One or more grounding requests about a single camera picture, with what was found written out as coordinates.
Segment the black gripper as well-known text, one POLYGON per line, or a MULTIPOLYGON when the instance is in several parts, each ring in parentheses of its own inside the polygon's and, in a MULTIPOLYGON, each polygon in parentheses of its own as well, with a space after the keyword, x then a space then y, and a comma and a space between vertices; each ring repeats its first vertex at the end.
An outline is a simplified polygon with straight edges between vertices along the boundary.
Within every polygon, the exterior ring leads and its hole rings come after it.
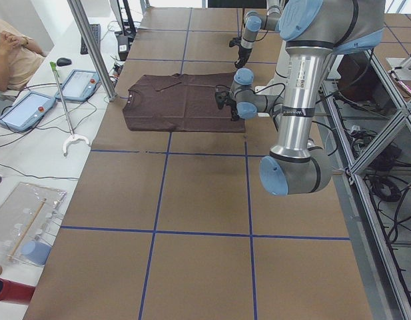
POLYGON ((235 104, 230 104, 231 121, 238 121, 240 119, 235 104))
POLYGON ((234 63, 237 69, 241 69, 247 64, 251 52, 252 52, 252 49, 247 49, 242 46, 238 48, 238 59, 234 63))

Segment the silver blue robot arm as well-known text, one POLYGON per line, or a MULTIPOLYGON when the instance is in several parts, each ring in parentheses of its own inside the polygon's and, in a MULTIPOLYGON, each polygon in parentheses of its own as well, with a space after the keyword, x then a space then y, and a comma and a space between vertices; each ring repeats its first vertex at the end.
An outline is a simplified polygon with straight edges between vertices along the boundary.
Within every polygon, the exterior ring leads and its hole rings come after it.
POLYGON ((252 119, 281 103, 277 142, 260 162, 260 180, 272 195, 313 193, 328 185, 332 169, 324 149, 310 138, 318 89, 337 55, 377 46, 383 36, 383 1, 269 1, 267 12, 245 15, 230 98, 238 116, 252 119), (246 68, 258 32, 275 31, 288 54, 283 97, 259 95, 246 68))
POLYGON ((229 47, 238 47, 238 59, 234 62, 237 69, 243 68, 248 62, 260 30, 280 33, 279 21, 287 3, 288 1, 267 1, 265 15, 256 11, 249 11, 244 15, 242 35, 232 38, 229 42, 229 47))

